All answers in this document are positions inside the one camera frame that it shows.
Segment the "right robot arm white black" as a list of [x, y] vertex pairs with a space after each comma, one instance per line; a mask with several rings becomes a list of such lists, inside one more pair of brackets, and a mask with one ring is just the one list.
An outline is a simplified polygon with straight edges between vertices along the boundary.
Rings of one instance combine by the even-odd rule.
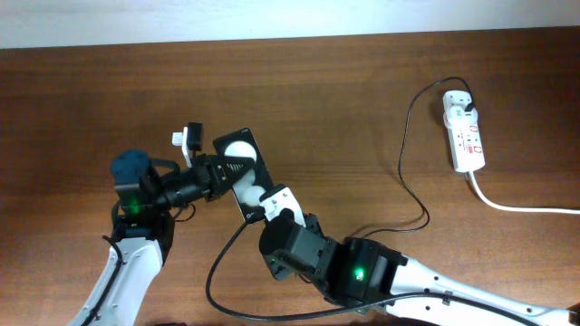
[[579, 311], [517, 302], [454, 281], [371, 239], [337, 242], [314, 215], [303, 224], [285, 209], [259, 239], [273, 277], [295, 273], [331, 304], [436, 325], [576, 325]]

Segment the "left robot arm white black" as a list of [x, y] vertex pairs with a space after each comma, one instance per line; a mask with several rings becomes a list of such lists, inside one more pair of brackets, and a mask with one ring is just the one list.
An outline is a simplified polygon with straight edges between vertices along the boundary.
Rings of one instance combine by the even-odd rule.
[[173, 208], [196, 200], [216, 200], [256, 164], [251, 157], [200, 154], [181, 170], [171, 160], [151, 158], [140, 149], [111, 163], [119, 197], [111, 210], [107, 263], [73, 325], [132, 325], [150, 284], [172, 247]]

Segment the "white USB charger plug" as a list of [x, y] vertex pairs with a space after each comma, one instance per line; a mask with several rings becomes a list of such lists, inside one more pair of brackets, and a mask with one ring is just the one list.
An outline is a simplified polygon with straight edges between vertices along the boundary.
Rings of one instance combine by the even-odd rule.
[[465, 106], [451, 105], [444, 108], [443, 121], [448, 129], [476, 124], [479, 115], [472, 103]]

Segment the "white power strip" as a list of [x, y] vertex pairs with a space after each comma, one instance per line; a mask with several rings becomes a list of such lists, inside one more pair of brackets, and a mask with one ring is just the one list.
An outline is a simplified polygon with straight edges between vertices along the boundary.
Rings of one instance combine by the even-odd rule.
[[[447, 91], [442, 101], [444, 108], [451, 105], [465, 106], [469, 103], [474, 105], [471, 95], [466, 91]], [[485, 157], [478, 123], [447, 130], [454, 170], [468, 173], [483, 168]]]

